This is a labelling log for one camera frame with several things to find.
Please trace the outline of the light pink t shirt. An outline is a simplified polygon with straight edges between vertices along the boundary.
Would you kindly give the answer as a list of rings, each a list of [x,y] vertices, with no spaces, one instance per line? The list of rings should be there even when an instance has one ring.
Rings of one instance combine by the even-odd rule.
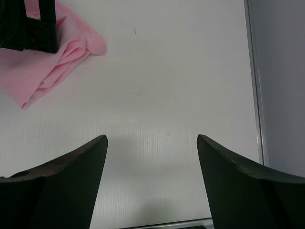
[[[102,36],[68,7],[55,2],[59,50],[0,50],[0,86],[22,108],[59,85],[90,54],[105,55]]]

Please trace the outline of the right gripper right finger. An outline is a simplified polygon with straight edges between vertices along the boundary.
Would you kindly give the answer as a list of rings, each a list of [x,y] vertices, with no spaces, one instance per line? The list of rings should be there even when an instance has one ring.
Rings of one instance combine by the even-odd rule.
[[[216,229],[303,229],[305,179],[241,156],[205,135],[198,156]]]

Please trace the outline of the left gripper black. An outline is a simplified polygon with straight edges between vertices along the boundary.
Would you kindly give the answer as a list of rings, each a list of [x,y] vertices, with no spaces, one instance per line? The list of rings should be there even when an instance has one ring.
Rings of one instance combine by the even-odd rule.
[[[40,18],[27,16],[25,1],[0,2],[0,46],[23,51],[58,51],[55,1],[38,1]]]

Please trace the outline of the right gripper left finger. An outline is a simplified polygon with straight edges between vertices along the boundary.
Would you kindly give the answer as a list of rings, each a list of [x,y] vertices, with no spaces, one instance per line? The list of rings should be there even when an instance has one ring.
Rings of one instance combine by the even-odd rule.
[[[100,135],[40,166],[0,178],[2,229],[88,229],[107,155]]]

